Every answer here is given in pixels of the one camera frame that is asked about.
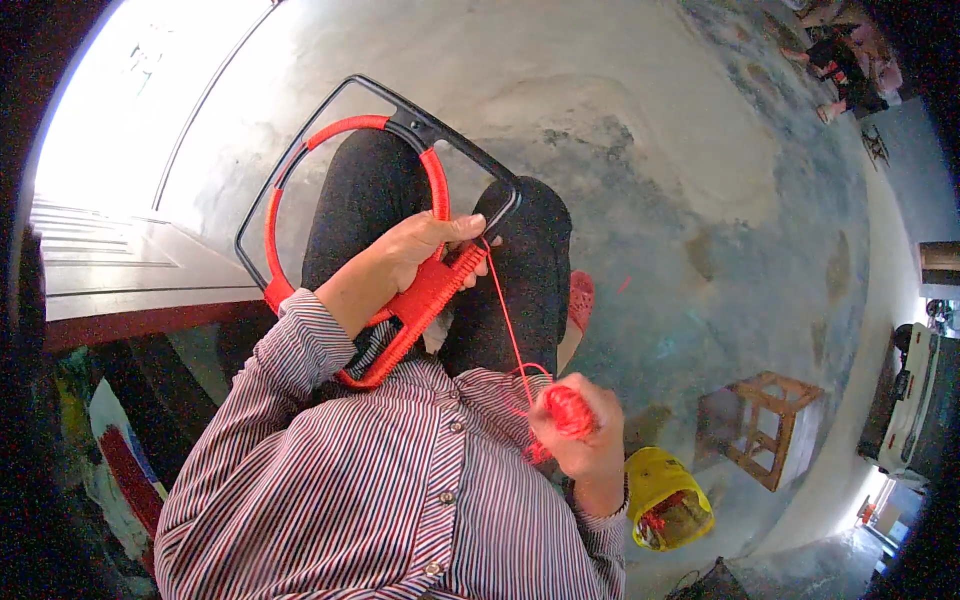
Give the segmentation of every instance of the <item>black frame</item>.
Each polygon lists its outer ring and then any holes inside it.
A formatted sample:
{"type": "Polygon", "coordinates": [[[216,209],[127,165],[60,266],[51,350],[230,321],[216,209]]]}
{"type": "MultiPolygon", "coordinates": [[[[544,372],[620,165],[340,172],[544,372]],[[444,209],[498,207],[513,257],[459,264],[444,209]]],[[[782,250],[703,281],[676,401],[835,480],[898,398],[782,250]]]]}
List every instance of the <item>black frame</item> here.
{"type": "Polygon", "coordinates": [[[251,204],[246,216],[244,216],[243,222],[240,224],[240,229],[237,230],[236,237],[233,238],[233,250],[236,252],[237,258],[261,289],[266,289],[269,281],[260,274],[256,266],[253,265],[250,256],[247,255],[247,251],[244,250],[243,236],[250,226],[254,212],[256,212],[263,203],[264,198],[267,197],[268,190],[273,187],[284,187],[288,179],[290,179],[290,175],[294,172],[294,169],[300,164],[300,161],[309,154],[310,151],[307,150],[303,143],[303,137],[307,131],[317,122],[317,119],[320,118],[333,101],[337,99],[337,96],[351,84],[360,85],[396,108],[396,112],[387,120],[387,125],[384,127],[384,130],[395,133],[401,137],[413,147],[418,155],[433,147],[438,141],[445,140],[464,156],[479,165],[484,171],[508,184],[510,187],[510,197],[493,215],[487,218],[487,227],[481,234],[481,237],[487,240],[489,244],[491,244],[493,238],[496,237],[499,226],[503,224],[505,219],[516,212],[523,202],[519,185],[516,184],[516,175],[514,175],[510,169],[503,166],[495,158],[484,152],[479,146],[463,137],[446,123],[397,94],[386,85],[380,84],[366,75],[354,73],[337,84],[337,86],[333,88],[333,91],[327,95],[320,106],[313,111],[310,117],[303,123],[302,127],[300,127],[290,146],[287,147],[286,151],[280,157],[280,160],[274,165],[270,176],[263,182],[259,193],[253,200],[253,204],[251,204]]]}

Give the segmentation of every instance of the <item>right hand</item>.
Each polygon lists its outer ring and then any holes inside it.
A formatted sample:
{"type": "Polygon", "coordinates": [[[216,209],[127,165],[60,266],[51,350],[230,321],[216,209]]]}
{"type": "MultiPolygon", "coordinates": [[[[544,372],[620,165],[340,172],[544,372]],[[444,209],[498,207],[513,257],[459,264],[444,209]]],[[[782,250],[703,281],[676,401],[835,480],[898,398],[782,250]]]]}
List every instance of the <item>right hand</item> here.
{"type": "Polygon", "coordinates": [[[584,397],[596,418],[597,429],[580,440],[563,437],[543,407],[543,392],[540,392],[527,416],[534,435],[570,479],[581,483],[622,482],[623,411],[616,395],[593,385],[578,372],[560,379],[557,384],[576,390],[584,397]]]}

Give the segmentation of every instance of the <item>shirt sleeve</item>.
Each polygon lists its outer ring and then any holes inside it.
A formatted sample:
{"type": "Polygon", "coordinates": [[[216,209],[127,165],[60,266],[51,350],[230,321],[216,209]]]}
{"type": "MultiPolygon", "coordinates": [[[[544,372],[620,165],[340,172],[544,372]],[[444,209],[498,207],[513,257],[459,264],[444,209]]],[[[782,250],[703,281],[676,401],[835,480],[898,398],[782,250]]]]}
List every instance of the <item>shirt sleeve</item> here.
{"type": "Polygon", "coordinates": [[[233,377],[233,389],[190,451],[160,513],[157,579],[193,520],[265,438],[289,426],[313,389],[355,353],[353,342],[308,290],[280,305],[279,321],[233,377]]]}
{"type": "Polygon", "coordinates": [[[626,594],[627,571],[624,561],[625,531],[629,490],[624,477],[623,504],[610,516],[592,516],[577,508],[573,499],[573,486],[567,488],[566,501],[577,519],[580,538],[597,578],[606,592],[605,598],[623,598],[626,594]]]}

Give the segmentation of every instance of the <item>red plastic sandal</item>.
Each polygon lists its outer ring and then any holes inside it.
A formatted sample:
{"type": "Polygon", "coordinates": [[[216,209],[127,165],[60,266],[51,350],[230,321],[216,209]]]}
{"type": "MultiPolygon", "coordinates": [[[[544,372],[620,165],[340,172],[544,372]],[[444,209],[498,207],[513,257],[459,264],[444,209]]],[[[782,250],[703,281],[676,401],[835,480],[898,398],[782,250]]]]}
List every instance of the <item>red plastic sandal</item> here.
{"type": "Polygon", "coordinates": [[[584,271],[570,274],[570,307],[567,316],[581,333],[587,333],[593,313],[593,277],[584,271]]]}

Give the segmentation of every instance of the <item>left hand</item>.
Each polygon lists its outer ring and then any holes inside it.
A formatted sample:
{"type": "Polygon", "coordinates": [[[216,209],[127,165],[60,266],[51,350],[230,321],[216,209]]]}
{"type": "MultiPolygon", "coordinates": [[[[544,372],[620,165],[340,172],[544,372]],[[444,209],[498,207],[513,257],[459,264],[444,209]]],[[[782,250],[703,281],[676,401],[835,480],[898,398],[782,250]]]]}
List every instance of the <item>left hand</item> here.
{"type": "MultiPolygon", "coordinates": [[[[447,242],[471,240],[483,233],[487,220],[483,215],[468,215],[454,221],[439,221],[429,211],[407,217],[396,224],[363,253],[374,261],[389,265],[395,293],[403,292],[414,282],[417,268],[438,246],[447,242]]],[[[477,277],[487,274],[487,262],[481,261],[464,280],[465,287],[476,285],[477,277]]]]}

